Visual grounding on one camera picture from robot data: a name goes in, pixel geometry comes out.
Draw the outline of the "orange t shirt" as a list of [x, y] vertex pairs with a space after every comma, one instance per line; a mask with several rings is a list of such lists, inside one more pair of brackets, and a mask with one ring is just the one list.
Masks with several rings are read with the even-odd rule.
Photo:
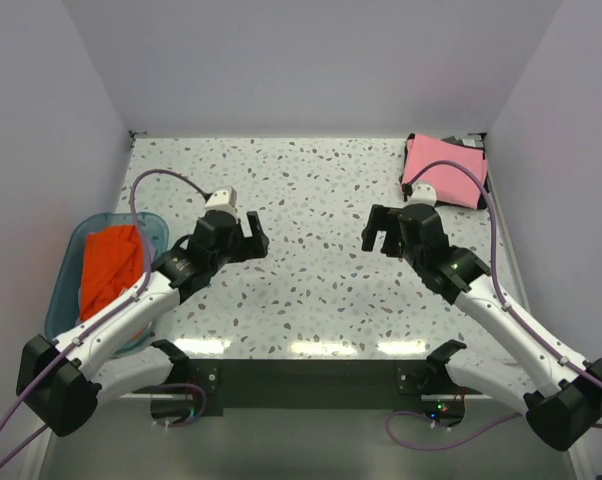
[[134, 225], [115, 225], [86, 237], [79, 319], [89, 320], [144, 273], [143, 246]]

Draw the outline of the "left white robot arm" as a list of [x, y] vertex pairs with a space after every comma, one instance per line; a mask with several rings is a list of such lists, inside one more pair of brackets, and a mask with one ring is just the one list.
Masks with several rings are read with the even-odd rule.
[[187, 357], [156, 341], [131, 362], [112, 355], [143, 327], [208, 287], [228, 263], [262, 259], [269, 239], [257, 212], [246, 214], [244, 235], [232, 214], [210, 210], [198, 219], [186, 247], [164, 252], [151, 271], [85, 323], [49, 341], [41, 335], [23, 347], [16, 393], [57, 436], [82, 427], [97, 407], [139, 388], [181, 390], [188, 380]]

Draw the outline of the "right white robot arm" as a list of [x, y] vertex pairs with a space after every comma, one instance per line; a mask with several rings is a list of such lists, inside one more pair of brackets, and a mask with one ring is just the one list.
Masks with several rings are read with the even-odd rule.
[[474, 252], [450, 243], [431, 205], [402, 209], [374, 205], [362, 231], [362, 248], [405, 260], [432, 293], [486, 329], [516, 361], [487, 360], [450, 340], [427, 358], [429, 386], [484, 393], [525, 417], [548, 446], [567, 451], [602, 419], [602, 359], [590, 361], [546, 330], [499, 287], [496, 275]]

